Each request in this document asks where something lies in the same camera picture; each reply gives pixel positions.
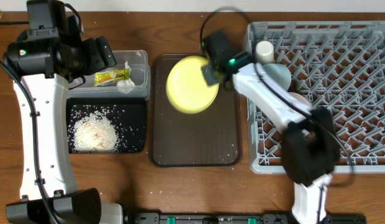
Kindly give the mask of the green snack wrapper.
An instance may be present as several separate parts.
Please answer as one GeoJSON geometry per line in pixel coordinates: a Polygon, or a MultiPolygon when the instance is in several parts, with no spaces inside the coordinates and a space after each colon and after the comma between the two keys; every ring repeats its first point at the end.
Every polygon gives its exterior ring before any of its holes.
{"type": "Polygon", "coordinates": [[[121,80],[127,80],[130,73],[130,69],[114,69],[95,73],[94,87],[106,86],[121,80]]]}

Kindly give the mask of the yellow plate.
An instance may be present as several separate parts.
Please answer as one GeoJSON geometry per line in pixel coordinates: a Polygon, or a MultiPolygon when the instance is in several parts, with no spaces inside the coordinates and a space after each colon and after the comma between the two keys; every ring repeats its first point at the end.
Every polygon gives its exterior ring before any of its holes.
{"type": "Polygon", "coordinates": [[[208,65],[204,57],[191,55],[178,61],[166,81],[170,104],[179,112],[197,114],[206,110],[215,100],[219,84],[206,83],[202,67],[208,65]]]}

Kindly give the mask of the white tissue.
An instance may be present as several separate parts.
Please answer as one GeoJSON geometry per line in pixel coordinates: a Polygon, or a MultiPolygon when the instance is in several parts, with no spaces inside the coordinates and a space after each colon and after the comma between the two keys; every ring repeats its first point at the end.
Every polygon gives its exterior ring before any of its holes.
{"type": "Polygon", "coordinates": [[[128,94],[136,86],[135,83],[130,78],[132,69],[129,66],[128,62],[124,63],[124,71],[126,72],[126,78],[118,81],[116,87],[119,92],[128,94]]]}

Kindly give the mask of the cream plastic cup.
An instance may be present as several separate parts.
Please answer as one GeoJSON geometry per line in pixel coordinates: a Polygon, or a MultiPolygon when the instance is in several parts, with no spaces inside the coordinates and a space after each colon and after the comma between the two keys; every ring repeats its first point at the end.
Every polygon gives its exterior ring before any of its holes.
{"type": "Polygon", "coordinates": [[[255,58],[261,64],[274,62],[274,46],[267,40],[262,40],[257,43],[255,53],[255,58]]]}

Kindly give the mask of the light blue bowl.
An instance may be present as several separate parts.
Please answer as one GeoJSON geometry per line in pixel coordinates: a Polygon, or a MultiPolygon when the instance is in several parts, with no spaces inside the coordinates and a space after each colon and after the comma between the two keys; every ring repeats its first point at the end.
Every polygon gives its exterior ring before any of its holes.
{"type": "Polygon", "coordinates": [[[290,88],[292,75],[285,65],[278,63],[267,63],[263,65],[263,69],[265,69],[267,74],[284,90],[287,91],[290,88]]]}

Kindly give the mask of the white pink bowl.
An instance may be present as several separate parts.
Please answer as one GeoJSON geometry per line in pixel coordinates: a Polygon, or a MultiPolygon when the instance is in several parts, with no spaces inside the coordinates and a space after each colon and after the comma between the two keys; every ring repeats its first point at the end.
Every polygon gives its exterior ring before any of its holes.
{"type": "Polygon", "coordinates": [[[302,95],[294,92],[288,92],[289,96],[289,101],[294,105],[297,106],[298,108],[305,108],[308,110],[309,108],[312,107],[310,102],[304,98],[302,95]]]}

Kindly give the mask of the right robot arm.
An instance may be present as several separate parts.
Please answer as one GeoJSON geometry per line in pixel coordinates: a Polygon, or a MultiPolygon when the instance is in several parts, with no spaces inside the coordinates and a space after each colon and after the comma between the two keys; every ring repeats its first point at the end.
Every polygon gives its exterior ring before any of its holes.
{"type": "Polygon", "coordinates": [[[255,62],[247,52],[205,52],[202,67],[209,85],[231,84],[250,99],[281,133],[281,162],[294,182],[292,214],[298,223],[321,223],[327,213],[327,188],[332,181],[340,145],[332,114],[324,107],[313,109],[290,95],[273,79],[267,66],[255,62]]]}

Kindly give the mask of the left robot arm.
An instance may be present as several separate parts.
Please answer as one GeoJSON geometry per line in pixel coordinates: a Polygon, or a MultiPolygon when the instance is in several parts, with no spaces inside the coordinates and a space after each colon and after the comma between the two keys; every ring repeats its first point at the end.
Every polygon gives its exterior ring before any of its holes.
{"type": "Polygon", "coordinates": [[[122,223],[120,204],[95,188],[80,190],[67,144],[68,85],[116,63],[104,37],[32,29],[9,44],[2,67],[14,80],[22,121],[24,171],[20,200],[6,207],[11,223],[122,223]]]}

